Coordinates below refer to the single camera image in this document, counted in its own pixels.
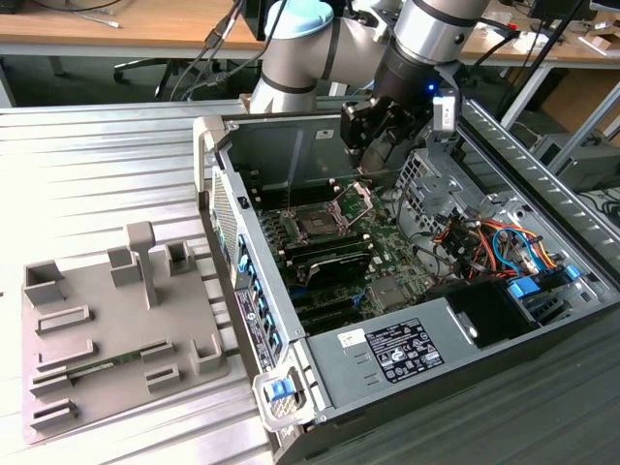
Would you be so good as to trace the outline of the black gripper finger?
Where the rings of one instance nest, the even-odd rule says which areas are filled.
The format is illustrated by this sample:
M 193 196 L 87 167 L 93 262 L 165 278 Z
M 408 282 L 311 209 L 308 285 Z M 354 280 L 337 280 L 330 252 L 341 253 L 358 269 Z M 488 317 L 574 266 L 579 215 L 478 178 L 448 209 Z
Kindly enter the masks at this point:
M 394 126 L 391 128 L 391 142 L 398 145 L 405 140 L 413 140 L 429 121 L 429 109 L 422 108 L 416 111 L 400 110 L 395 116 Z
M 388 97 L 371 97 L 347 102 L 341 108 L 340 136 L 349 155 L 361 155 L 389 126 L 395 102 Z

